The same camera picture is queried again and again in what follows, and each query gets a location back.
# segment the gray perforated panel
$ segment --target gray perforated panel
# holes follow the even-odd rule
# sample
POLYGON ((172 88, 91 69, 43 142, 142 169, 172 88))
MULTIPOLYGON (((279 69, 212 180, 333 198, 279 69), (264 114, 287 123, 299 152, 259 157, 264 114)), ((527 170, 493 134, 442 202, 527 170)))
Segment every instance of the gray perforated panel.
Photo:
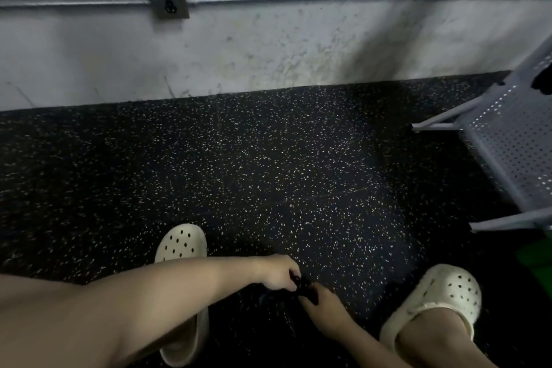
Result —
POLYGON ((552 206, 552 95, 530 87, 552 63, 552 39, 457 120, 522 211, 552 206))

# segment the bare skin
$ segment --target bare skin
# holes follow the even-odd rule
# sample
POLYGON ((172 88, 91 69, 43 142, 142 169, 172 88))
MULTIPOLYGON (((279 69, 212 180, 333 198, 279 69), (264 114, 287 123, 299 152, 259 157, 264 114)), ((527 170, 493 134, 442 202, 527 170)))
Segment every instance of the bare skin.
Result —
POLYGON ((204 307, 250 283, 294 291, 290 270, 300 276, 297 263, 282 255, 190 258, 82 287, 48 284, 30 294, 24 286, 17 300, 0 308, 2 367, 124 366, 204 307))
POLYGON ((401 330, 397 344, 410 365, 357 325, 337 295, 317 283, 313 288, 319 304, 300 297, 301 304, 314 325, 342 344, 361 368, 497 368, 472 342, 460 316, 452 310, 426 310, 401 330))

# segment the white wall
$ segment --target white wall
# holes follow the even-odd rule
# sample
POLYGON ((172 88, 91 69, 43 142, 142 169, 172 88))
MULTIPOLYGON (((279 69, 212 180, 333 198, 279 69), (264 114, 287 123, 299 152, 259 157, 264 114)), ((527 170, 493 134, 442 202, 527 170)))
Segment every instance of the white wall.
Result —
POLYGON ((491 72, 552 33, 552 0, 0 11, 0 110, 491 72))

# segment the floor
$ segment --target floor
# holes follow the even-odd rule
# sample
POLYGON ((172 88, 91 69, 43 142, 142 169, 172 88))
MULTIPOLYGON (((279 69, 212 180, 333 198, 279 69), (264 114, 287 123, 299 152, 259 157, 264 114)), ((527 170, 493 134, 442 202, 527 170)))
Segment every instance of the floor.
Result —
MULTIPOLYGON (((408 127, 504 76, 1 113, 0 271, 90 282, 153 262, 163 234, 191 222, 211 255, 290 254, 377 335, 447 262, 482 285, 481 349, 501 368, 536 366, 550 305, 512 252, 538 233, 470 233, 514 208, 456 134, 408 127)), ((251 286, 210 316, 197 366, 354 366, 291 294, 251 286)))

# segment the metal leg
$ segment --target metal leg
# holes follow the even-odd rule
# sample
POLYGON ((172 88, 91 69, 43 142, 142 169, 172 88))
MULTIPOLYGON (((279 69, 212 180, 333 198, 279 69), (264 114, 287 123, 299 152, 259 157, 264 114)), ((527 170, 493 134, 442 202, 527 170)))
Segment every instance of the metal leg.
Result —
POLYGON ((474 98, 471 101, 467 101, 462 105, 458 105, 457 107, 454 107, 448 111, 435 115, 434 117, 431 117, 428 120, 425 120, 418 124, 412 124, 412 129, 417 133, 420 131, 431 131, 431 130, 445 131, 445 130, 458 129, 458 127, 453 123, 446 124, 442 122, 444 120, 448 120, 449 118, 453 118, 457 115, 460 115, 463 112, 466 112, 466 111, 469 111, 470 109, 475 108, 477 104, 481 102, 482 99, 483 99, 482 96, 478 96, 477 98, 474 98))
POLYGON ((470 223, 473 232, 514 230, 518 228, 543 228, 552 224, 552 207, 523 212, 494 220, 470 223))

